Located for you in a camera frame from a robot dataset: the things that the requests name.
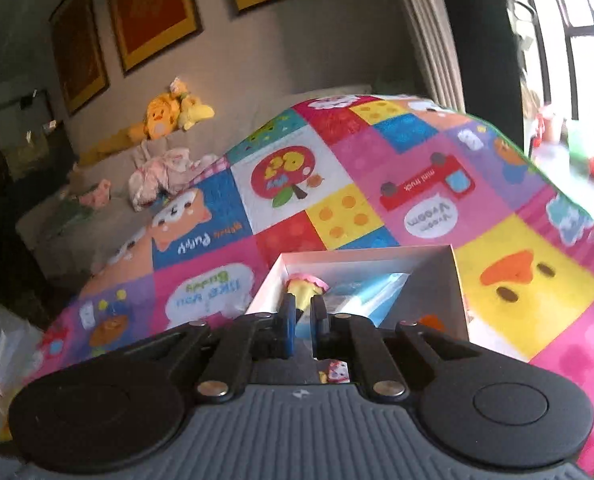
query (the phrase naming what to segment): sofa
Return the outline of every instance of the sofa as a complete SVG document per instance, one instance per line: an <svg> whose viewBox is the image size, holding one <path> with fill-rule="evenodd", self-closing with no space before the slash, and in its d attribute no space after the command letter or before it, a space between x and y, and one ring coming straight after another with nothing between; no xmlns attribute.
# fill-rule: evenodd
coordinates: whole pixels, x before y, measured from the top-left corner
<svg viewBox="0 0 594 480"><path fill-rule="evenodd" d="M187 147L195 159L203 155L223 156L267 121L307 99L336 94L369 94L370 85L352 85L291 94L259 104L247 116L226 113L197 123L184 132L177 130L166 137L148 140L84 168L85 184L89 187L106 178L112 183L110 202L91 218L66 227L59 235L45 235L46 222L59 207L55 193L26 212L16 224L16 230L33 254L42 273L55 286L78 291L90 277L122 246L127 238L142 228L158 211L145 208L135 212L128 197L131 174L147 160L166 150Z"/></svg>

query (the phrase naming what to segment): open box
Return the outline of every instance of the open box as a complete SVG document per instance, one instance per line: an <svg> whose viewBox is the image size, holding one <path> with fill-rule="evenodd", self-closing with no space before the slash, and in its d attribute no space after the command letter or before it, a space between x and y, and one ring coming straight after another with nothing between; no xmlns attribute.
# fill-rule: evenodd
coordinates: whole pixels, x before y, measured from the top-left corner
<svg viewBox="0 0 594 480"><path fill-rule="evenodd" d="M392 329L400 320L414 322L434 314L447 335L468 340L461 283L451 246L282 253L246 313L276 312L288 276L298 272L317 276L330 286L403 272L408 278L379 327Z"/></svg>

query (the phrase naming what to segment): ribbed gray surface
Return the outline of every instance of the ribbed gray surface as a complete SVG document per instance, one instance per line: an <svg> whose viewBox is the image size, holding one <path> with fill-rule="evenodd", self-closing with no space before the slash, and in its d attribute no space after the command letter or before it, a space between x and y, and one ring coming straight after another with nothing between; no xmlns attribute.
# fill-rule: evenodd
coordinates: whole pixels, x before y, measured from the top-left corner
<svg viewBox="0 0 594 480"><path fill-rule="evenodd" d="M352 384L247 387L197 410L183 435L121 472L69 476L27 466L23 480L582 480L572 465L535 474L465 466L435 449L401 408L374 404Z"/></svg>

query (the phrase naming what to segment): cartoon apple tree print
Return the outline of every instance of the cartoon apple tree print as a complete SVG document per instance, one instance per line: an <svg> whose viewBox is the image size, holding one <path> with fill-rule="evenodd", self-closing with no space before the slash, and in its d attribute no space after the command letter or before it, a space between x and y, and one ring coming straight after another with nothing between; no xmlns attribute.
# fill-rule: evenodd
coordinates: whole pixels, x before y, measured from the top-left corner
<svg viewBox="0 0 594 480"><path fill-rule="evenodd" d="M298 186L315 169L315 156L305 146L289 146L262 160L253 170L250 182L257 195L272 199L280 207L293 195L301 200L308 194Z"/></svg>

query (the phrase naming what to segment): patchwork pattern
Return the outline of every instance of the patchwork pattern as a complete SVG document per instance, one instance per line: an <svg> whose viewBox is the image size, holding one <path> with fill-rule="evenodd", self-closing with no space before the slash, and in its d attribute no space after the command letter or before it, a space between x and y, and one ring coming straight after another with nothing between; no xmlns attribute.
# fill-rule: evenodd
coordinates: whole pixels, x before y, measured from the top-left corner
<svg viewBox="0 0 594 480"><path fill-rule="evenodd" d="M468 304L533 358L594 300L594 275L512 215L457 249Z"/></svg>
<svg viewBox="0 0 594 480"><path fill-rule="evenodd" d="M155 216L150 231L155 270L252 234L231 170L203 180L196 189L192 201L181 195Z"/></svg>
<svg viewBox="0 0 594 480"><path fill-rule="evenodd" d="M248 156L231 170L255 234L352 182L309 126Z"/></svg>
<svg viewBox="0 0 594 480"><path fill-rule="evenodd" d="M363 193L350 184L306 209L328 249L336 249L383 225Z"/></svg>
<svg viewBox="0 0 594 480"><path fill-rule="evenodd" d="M337 143L332 150L355 181L375 168L387 166L397 156L397 152L370 126Z"/></svg>
<svg viewBox="0 0 594 480"><path fill-rule="evenodd" d="M517 215L557 249L594 273L594 221L551 187L545 187Z"/></svg>
<svg viewBox="0 0 594 480"><path fill-rule="evenodd" d="M594 404L594 303L530 362L567 377ZM594 466L594 425L578 464L586 471Z"/></svg>
<svg viewBox="0 0 594 480"><path fill-rule="evenodd" d="M512 212L456 153L439 134L356 180L399 244L459 247Z"/></svg>
<svg viewBox="0 0 594 480"><path fill-rule="evenodd" d="M548 186L535 168L484 124L472 121L446 131L446 136L513 210Z"/></svg>
<svg viewBox="0 0 594 480"><path fill-rule="evenodd" d="M110 288L72 304L65 365L102 355L150 334L154 276Z"/></svg>
<svg viewBox="0 0 594 480"><path fill-rule="evenodd" d="M437 129L413 114L400 115L375 124L397 153L403 153L430 139Z"/></svg>
<svg viewBox="0 0 594 480"><path fill-rule="evenodd" d="M339 247L340 249L379 249L384 247L397 247L398 243L385 227L380 227L374 231L357 238L352 242Z"/></svg>
<svg viewBox="0 0 594 480"><path fill-rule="evenodd" d="M250 237L155 273L151 332L197 319L212 328L226 324L246 310L268 270Z"/></svg>
<svg viewBox="0 0 594 480"><path fill-rule="evenodd" d="M35 377L230 322L282 252L451 244L472 341L594 405L594 222L486 124L414 96L313 99L163 203L46 331ZM593 475L594 428L578 463Z"/></svg>
<svg viewBox="0 0 594 480"><path fill-rule="evenodd" d="M254 238L269 267L281 253L326 250L305 211L261 231Z"/></svg>
<svg viewBox="0 0 594 480"><path fill-rule="evenodd" d="M392 101L372 101L350 108L368 124L377 124L406 113L406 109Z"/></svg>
<svg viewBox="0 0 594 480"><path fill-rule="evenodd" d="M288 108L232 148L226 154L226 158L231 165L236 164L240 160L253 155L253 153L282 139L286 135L296 132L307 124L299 114L293 109Z"/></svg>

